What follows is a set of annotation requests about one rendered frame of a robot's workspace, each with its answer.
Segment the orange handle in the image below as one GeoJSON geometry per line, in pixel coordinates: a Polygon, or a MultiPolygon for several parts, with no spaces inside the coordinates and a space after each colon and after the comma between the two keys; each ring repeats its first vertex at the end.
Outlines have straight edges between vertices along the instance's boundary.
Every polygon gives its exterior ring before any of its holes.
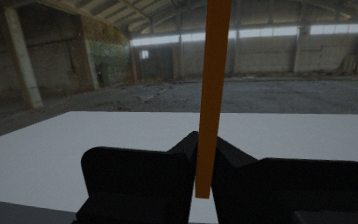
{"type": "Polygon", "coordinates": [[[209,199],[215,162],[231,0],[208,0],[195,197],[209,199]]]}

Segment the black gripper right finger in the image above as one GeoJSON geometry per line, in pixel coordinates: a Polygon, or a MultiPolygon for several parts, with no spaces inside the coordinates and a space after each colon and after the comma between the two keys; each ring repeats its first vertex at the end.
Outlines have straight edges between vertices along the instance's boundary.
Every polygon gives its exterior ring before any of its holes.
{"type": "Polygon", "coordinates": [[[283,189],[358,192],[358,162],[257,160],[218,136],[211,189],[218,224],[264,224],[274,195],[283,189]]]}

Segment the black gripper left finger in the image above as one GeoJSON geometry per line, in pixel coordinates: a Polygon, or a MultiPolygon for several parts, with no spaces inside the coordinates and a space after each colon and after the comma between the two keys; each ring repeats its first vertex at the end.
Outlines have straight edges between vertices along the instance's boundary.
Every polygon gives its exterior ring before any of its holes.
{"type": "Polygon", "coordinates": [[[188,224],[196,176],[198,131],[167,152],[99,146],[87,150],[81,169],[93,191],[164,199],[170,224],[188,224]]]}

